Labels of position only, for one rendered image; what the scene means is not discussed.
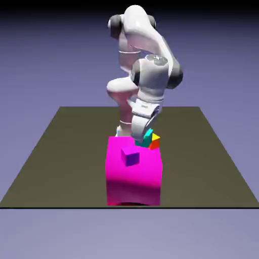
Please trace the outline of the small orange cube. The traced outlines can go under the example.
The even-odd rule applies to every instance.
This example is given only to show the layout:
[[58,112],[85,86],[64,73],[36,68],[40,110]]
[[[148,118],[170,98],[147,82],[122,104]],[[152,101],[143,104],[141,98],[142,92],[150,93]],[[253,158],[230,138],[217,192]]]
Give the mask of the small orange cube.
[[151,143],[149,145],[149,149],[150,150],[154,150],[160,147],[160,136],[158,136],[157,134],[153,133],[152,134],[152,140]]

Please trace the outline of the small purple cube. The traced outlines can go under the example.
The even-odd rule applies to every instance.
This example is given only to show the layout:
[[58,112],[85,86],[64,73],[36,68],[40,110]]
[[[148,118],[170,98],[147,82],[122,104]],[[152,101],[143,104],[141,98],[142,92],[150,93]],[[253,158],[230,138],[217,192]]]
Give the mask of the small purple cube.
[[121,148],[121,159],[125,166],[132,166],[140,162],[140,152],[136,146],[125,146]]

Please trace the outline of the small teal cube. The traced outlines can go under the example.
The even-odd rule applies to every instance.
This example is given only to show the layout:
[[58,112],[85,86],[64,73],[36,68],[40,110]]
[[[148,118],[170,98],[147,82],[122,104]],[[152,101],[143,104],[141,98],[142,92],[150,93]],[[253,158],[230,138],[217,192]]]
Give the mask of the small teal cube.
[[150,128],[145,133],[143,141],[139,142],[139,141],[135,140],[135,145],[148,148],[152,142],[152,136],[153,136],[153,129]]

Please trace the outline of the large magenta box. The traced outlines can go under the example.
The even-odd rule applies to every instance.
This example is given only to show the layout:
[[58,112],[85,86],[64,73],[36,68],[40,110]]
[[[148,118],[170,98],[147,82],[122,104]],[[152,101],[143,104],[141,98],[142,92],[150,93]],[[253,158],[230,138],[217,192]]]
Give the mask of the large magenta box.
[[136,146],[135,140],[132,137],[110,137],[108,140],[105,163],[107,204],[159,205],[163,171],[160,149],[136,146],[140,162],[125,166],[121,159],[121,148],[125,146]]

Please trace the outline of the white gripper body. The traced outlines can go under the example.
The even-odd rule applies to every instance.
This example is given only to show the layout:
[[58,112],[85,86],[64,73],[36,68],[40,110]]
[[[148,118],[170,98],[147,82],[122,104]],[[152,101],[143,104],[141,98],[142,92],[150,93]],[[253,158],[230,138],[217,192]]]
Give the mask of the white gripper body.
[[134,115],[132,118],[132,133],[131,136],[138,142],[143,142],[144,135],[152,127],[157,115],[152,118],[145,118],[141,116]]

